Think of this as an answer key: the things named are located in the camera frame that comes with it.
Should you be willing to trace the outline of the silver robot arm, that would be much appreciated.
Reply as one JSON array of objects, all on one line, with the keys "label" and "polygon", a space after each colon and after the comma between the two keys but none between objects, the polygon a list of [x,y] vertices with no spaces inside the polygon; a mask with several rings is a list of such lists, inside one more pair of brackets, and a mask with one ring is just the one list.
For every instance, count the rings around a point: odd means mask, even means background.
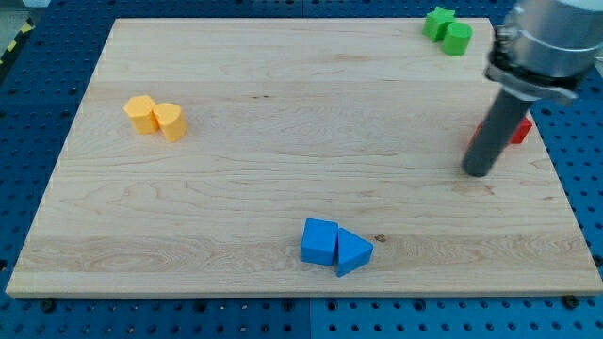
[{"label": "silver robot arm", "polygon": [[494,31],[484,75],[523,101],[561,105],[602,49],[602,0],[523,0]]}]

